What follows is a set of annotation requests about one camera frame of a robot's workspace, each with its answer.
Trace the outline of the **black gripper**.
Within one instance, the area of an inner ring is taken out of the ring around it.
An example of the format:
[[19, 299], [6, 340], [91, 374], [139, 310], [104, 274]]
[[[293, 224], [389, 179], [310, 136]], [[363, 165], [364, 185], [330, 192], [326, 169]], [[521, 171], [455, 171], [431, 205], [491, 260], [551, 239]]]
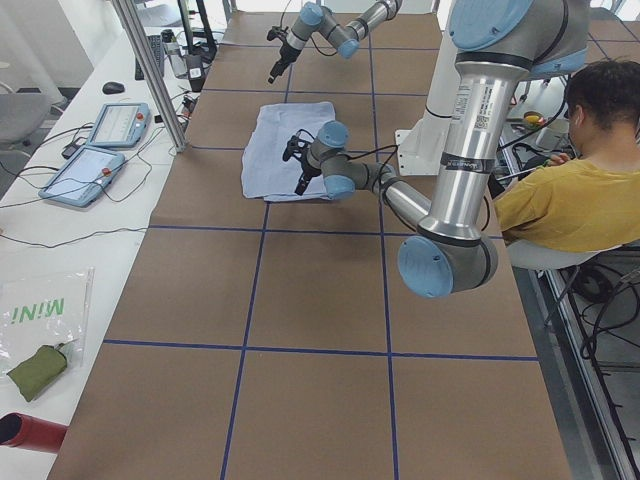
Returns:
[[321, 170], [311, 165], [306, 159], [301, 160], [300, 164], [302, 167], [302, 174], [296, 186], [295, 194], [302, 196], [312, 179], [321, 175]]
[[296, 61], [296, 49], [290, 45], [282, 45], [279, 50], [279, 55], [280, 58], [276, 61], [268, 76], [268, 82], [270, 84], [273, 84], [275, 80], [281, 76], [281, 70], [286, 70]]

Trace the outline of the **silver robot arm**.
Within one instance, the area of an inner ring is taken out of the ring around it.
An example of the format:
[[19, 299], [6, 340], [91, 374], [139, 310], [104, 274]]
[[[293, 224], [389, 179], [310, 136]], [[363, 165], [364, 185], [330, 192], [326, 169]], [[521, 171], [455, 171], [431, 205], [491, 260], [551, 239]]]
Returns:
[[360, 42], [381, 23], [393, 20], [401, 6], [401, 1], [376, 1], [354, 20], [341, 25], [328, 7], [306, 2], [291, 27], [275, 25], [267, 33], [268, 41], [279, 39], [282, 42], [280, 58], [274, 63], [268, 82], [272, 84], [297, 61], [307, 42], [313, 39], [314, 33], [319, 33], [342, 58], [350, 59], [358, 50]]
[[492, 241], [476, 225], [496, 161], [510, 99], [524, 80], [568, 74], [586, 58], [585, 1], [459, 1], [447, 34], [460, 76], [432, 198], [385, 164], [354, 162], [348, 131], [325, 123], [300, 155], [296, 193], [321, 178], [333, 200], [368, 190], [406, 222], [413, 235], [398, 269], [415, 294], [442, 297], [488, 282], [498, 265]]

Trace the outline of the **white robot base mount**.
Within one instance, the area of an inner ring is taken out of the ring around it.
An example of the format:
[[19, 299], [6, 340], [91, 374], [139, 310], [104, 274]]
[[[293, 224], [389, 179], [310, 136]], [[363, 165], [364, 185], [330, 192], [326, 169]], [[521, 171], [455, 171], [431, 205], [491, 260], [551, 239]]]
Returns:
[[442, 33], [434, 74], [425, 102], [423, 117], [411, 130], [397, 130], [398, 161], [402, 175], [437, 175], [444, 151], [460, 75], [455, 67], [458, 48], [449, 34], [451, 15], [458, 1], [445, 10], [446, 23]]

